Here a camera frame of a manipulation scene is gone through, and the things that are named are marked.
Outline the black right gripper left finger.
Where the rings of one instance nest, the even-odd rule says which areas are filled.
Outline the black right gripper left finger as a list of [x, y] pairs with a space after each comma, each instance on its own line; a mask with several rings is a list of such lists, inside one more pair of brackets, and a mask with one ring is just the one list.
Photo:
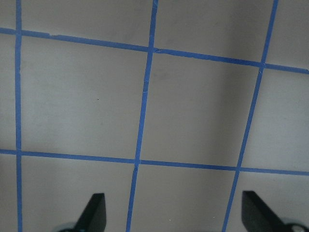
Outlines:
[[105, 194], [95, 193], [90, 198], [73, 230], [75, 232], [103, 232], [106, 223]]

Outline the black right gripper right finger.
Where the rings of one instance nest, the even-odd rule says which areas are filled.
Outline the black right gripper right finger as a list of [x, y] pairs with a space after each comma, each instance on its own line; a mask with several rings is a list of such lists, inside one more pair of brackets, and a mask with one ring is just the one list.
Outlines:
[[243, 191], [241, 221], [248, 232], [286, 232], [282, 220], [254, 192]]

